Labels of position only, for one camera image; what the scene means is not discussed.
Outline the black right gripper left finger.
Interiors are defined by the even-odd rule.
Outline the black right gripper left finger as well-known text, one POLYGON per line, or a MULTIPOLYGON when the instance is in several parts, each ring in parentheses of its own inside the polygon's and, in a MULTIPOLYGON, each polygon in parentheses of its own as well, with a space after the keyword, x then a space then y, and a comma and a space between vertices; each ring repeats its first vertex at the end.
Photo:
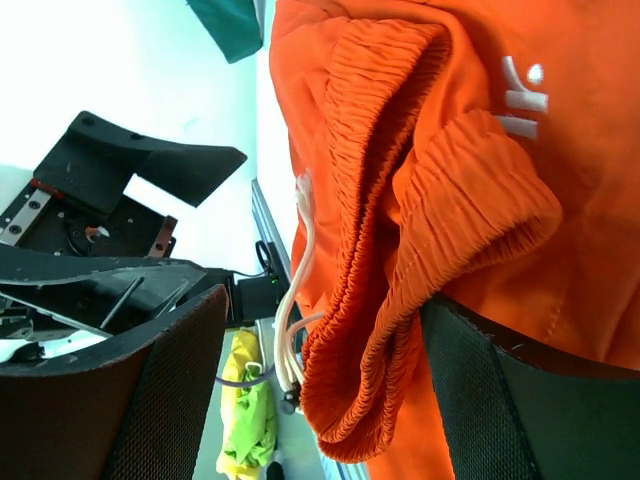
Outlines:
POLYGON ((2 365, 2 478, 192 478, 227 310, 216 286, 85 349, 2 365))

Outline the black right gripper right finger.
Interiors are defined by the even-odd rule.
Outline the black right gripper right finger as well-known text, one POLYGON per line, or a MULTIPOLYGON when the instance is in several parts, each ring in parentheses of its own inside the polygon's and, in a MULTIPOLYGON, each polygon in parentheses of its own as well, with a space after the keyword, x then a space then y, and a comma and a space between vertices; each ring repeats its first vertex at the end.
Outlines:
POLYGON ((420 320, 456 478, 638 478, 638 371, 555 349, 442 295, 420 320))

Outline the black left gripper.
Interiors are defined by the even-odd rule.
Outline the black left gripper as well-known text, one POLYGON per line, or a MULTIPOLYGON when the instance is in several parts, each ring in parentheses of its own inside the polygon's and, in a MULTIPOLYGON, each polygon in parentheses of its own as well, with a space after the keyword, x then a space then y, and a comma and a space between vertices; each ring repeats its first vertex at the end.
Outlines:
POLYGON ((169 312, 206 269, 166 258, 177 220, 126 186, 137 175, 197 207, 246 160, 80 112, 33 175, 1 167, 1 296, 104 338, 169 312))

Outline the teal green shorts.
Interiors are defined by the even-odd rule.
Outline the teal green shorts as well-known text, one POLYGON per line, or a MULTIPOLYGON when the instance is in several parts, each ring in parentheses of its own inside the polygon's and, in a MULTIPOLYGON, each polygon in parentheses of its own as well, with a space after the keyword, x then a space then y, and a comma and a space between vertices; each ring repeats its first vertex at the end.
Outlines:
POLYGON ((187 0, 228 64, 254 55, 263 46, 263 33, 252 0, 187 0))

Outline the orange shorts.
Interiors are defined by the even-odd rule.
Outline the orange shorts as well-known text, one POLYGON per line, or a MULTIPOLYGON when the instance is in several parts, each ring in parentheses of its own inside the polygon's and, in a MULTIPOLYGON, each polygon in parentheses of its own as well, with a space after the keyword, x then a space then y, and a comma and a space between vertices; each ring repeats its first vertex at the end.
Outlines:
POLYGON ((639 366, 639 5, 279 1, 271 75, 313 223, 303 412, 374 479, 450 479, 435 293, 639 366))

